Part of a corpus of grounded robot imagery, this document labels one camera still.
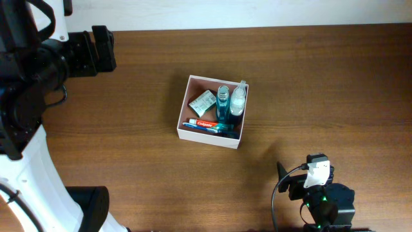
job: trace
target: red toothpaste tube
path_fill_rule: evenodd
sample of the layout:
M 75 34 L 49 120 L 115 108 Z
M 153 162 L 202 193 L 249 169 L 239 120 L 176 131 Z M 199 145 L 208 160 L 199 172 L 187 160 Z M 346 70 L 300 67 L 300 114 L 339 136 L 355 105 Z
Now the red toothpaste tube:
M 204 128 L 212 128 L 216 130 L 225 130 L 225 131 L 233 130 L 233 125 L 231 124 L 208 122 L 208 121 L 203 121 L 203 120 L 198 120 L 198 119 L 189 119 L 189 123 L 193 125 L 201 126 Z

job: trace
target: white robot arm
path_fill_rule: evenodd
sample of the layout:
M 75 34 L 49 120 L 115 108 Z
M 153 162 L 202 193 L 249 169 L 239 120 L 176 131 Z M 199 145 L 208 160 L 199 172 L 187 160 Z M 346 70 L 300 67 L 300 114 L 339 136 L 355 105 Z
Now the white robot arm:
M 67 33 L 70 13 L 70 0 L 0 0 L 0 195 L 25 231 L 126 232 L 107 188 L 66 188 L 48 151 L 41 115 L 66 100 L 64 81 L 116 67 L 113 34 L 93 27 L 96 52 L 87 32 Z M 47 105 L 55 90 L 65 98 Z

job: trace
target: small packet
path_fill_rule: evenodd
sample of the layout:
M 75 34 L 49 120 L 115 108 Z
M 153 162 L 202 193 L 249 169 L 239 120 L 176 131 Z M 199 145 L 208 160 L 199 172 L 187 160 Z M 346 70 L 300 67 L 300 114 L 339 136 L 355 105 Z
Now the small packet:
M 197 99 L 189 103 L 189 107 L 198 116 L 203 116 L 216 105 L 216 97 L 210 90 L 202 93 Z

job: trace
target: toiletries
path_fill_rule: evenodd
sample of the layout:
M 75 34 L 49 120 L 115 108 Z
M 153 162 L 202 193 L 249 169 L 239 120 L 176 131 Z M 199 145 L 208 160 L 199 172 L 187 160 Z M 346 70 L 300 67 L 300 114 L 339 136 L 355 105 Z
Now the toiletries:
M 197 99 L 189 103 L 189 107 L 198 116 L 203 116 L 216 104 L 216 97 L 210 90 L 206 90 Z
M 227 136 L 231 139 L 239 139 L 239 134 L 237 132 L 234 132 L 234 131 L 222 131 L 222 130 L 216 130 L 216 129 L 212 129 L 212 128 L 204 128 L 203 126 L 198 126 L 198 125 L 194 125 L 194 124 L 187 123 L 187 122 L 184 122 L 183 125 L 188 127 L 188 128 L 194 128 L 194 129 L 207 131 L 207 132 L 211 132 L 211 133 L 222 133 L 223 135 L 225 135 L 225 136 Z
M 241 81 L 230 97 L 229 123 L 237 125 L 241 122 L 246 103 L 246 81 Z
M 233 130 L 233 125 L 230 125 L 230 124 L 207 122 L 207 121 L 198 120 L 198 119 L 189 119 L 189 123 L 193 125 L 202 126 L 204 128 L 212 128 L 216 130 L 225 130 L 225 131 Z
M 229 117 L 229 99 L 229 88 L 220 86 L 216 95 L 216 116 L 220 123 L 226 123 Z

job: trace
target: mouthwash bottle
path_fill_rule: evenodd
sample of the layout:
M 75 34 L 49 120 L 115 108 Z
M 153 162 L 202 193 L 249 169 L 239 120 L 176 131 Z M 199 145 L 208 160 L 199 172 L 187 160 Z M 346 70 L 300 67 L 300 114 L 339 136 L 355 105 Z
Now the mouthwash bottle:
M 216 95 L 216 116 L 219 123 L 226 123 L 229 116 L 229 88 L 220 86 Z
M 241 81 L 230 97 L 229 124 L 238 125 L 242 121 L 246 103 L 246 81 Z

